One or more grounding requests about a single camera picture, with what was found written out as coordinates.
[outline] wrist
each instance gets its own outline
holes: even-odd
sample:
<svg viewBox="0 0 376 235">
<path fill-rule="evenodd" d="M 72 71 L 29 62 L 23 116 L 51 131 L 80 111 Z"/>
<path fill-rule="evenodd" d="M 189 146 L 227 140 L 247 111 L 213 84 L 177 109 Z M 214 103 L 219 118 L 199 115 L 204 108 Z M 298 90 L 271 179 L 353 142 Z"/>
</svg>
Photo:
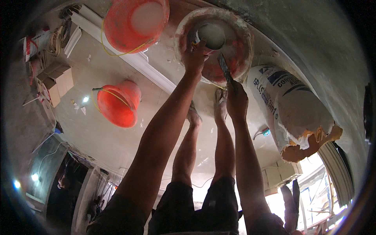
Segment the wrist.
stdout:
<svg viewBox="0 0 376 235">
<path fill-rule="evenodd" d="M 244 128 L 247 127 L 247 120 L 246 118 L 234 118 L 232 119 L 232 124 L 234 125 L 234 128 Z"/>
<path fill-rule="evenodd" d="M 190 77 L 195 77 L 195 78 L 197 77 L 201 78 L 201 71 L 195 70 L 195 69 L 187 69 L 185 71 L 185 75 L 190 76 Z"/>
</svg>

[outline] putty knife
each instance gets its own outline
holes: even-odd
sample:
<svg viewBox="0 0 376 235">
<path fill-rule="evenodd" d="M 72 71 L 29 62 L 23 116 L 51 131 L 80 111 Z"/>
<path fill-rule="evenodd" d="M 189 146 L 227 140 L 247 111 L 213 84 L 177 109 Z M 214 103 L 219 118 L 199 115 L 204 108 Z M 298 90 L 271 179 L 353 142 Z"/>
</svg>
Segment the putty knife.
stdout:
<svg viewBox="0 0 376 235">
<path fill-rule="evenodd" d="M 226 63 L 226 60 L 223 57 L 222 52 L 219 53 L 217 60 L 219 62 L 219 65 L 221 66 L 221 69 L 223 71 L 224 77 L 226 78 L 226 81 L 230 82 L 232 84 L 232 87 L 234 89 L 234 93 L 236 94 L 238 92 L 238 87 L 234 83 L 235 82 L 234 79 L 231 77 L 229 68 L 227 67 L 227 63 Z"/>
</svg>

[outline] yellow wire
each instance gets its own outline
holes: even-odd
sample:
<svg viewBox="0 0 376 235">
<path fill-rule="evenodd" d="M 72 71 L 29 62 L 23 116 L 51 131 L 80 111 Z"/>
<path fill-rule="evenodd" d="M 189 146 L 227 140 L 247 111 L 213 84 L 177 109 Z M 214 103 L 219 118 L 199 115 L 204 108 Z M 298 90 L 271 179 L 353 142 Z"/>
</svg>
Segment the yellow wire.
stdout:
<svg viewBox="0 0 376 235">
<path fill-rule="evenodd" d="M 92 101 L 93 101 L 95 107 L 99 110 L 99 112 L 102 112 L 102 111 L 98 108 L 97 104 L 95 104 L 95 102 L 94 102 L 93 91 L 92 91 L 92 90 L 91 90 L 91 99 L 92 99 Z"/>
<path fill-rule="evenodd" d="M 103 47 L 103 49 L 105 50 L 105 52 L 106 52 L 109 56 L 122 56 L 122 55 L 126 55 L 126 54 L 129 54 L 129 53 L 132 53 L 133 51 L 135 51 L 135 50 L 139 49 L 140 47 L 143 47 L 144 45 L 146 45 L 146 43 L 150 42 L 150 40 L 149 40 L 149 41 L 147 41 L 147 42 L 141 44 L 140 46 L 136 47 L 135 49 L 131 50 L 130 52 L 123 53 L 123 54 L 119 54 L 119 55 L 111 55 L 110 53 L 108 53 L 108 51 L 106 50 L 106 48 L 105 48 L 105 46 L 104 46 L 104 44 L 103 44 L 103 36 L 102 36 L 102 35 L 103 35 L 103 25 L 104 25 L 104 23 L 105 23 L 105 20 L 102 21 L 102 28 L 100 29 L 100 42 L 102 43 L 102 47 Z"/>
<path fill-rule="evenodd" d="M 122 98 L 118 97 L 117 95 L 115 95 L 114 93 L 112 93 L 112 92 L 110 92 L 110 91 L 108 91 L 108 90 L 105 90 L 105 89 L 103 89 L 103 90 L 104 90 L 104 91 L 107 91 L 108 93 L 110 93 L 110 94 L 112 94 L 112 95 L 114 95 L 116 98 L 118 98 L 119 100 L 121 100 L 126 106 L 129 107 L 129 105 L 128 105 L 125 101 L 123 101 Z"/>
<path fill-rule="evenodd" d="M 126 106 L 128 106 L 132 111 L 133 111 L 133 109 L 122 99 L 122 98 L 120 98 L 120 97 L 118 97 L 117 95 L 115 95 L 114 93 L 112 93 L 112 92 L 110 92 L 110 91 L 108 91 L 108 90 L 105 90 L 105 89 L 102 89 L 102 91 L 106 91 L 106 92 L 108 92 L 108 93 L 110 93 L 110 94 L 112 94 L 113 96 L 115 96 L 116 98 L 118 98 L 119 100 L 121 100 Z M 94 103 L 94 105 L 95 105 L 95 107 L 100 111 L 100 112 L 102 112 L 100 109 L 99 109 L 99 107 L 97 106 L 97 104 L 95 104 L 95 102 L 94 102 L 94 98 L 93 98 L 93 91 L 91 90 L 91 99 L 93 100 L 93 103 Z"/>
</svg>

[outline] foot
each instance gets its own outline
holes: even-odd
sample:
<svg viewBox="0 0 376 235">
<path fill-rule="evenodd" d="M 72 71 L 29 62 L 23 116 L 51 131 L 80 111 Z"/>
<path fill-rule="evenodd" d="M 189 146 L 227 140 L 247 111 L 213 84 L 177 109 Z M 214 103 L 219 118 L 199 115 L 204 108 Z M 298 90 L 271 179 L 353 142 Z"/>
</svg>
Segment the foot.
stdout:
<svg viewBox="0 0 376 235">
<path fill-rule="evenodd" d="M 194 107 L 194 102 L 191 102 L 191 105 L 189 106 L 187 119 L 190 123 L 190 127 L 200 127 L 202 124 L 202 119 L 197 113 L 196 108 Z"/>
<path fill-rule="evenodd" d="M 227 117 L 227 91 L 218 88 L 214 93 L 214 120 L 224 122 Z"/>
</svg>

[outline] orange bucket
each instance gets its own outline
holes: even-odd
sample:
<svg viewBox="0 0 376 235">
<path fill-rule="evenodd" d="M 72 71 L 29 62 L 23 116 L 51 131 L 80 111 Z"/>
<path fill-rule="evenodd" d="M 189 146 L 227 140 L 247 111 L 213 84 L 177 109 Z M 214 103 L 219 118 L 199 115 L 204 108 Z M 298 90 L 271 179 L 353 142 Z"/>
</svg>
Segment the orange bucket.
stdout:
<svg viewBox="0 0 376 235">
<path fill-rule="evenodd" d="M 169 15 L 168 0 L 113 0 L 103 28 L 116 50 L 137 53 L 157 41 Z"/>
<path fill-rule="evenodd" d="M 118 127 L 133 127 L 137 123 L 137 108 L 141 99 L 141 90 L 137 84 L 126 80 L 116 86 L 105 85 L 103 89 L 114 93 L 128 104 L 124 104 L 113 94 L 99 91 L 97 101 L 103 116 Z"/>
</svg>

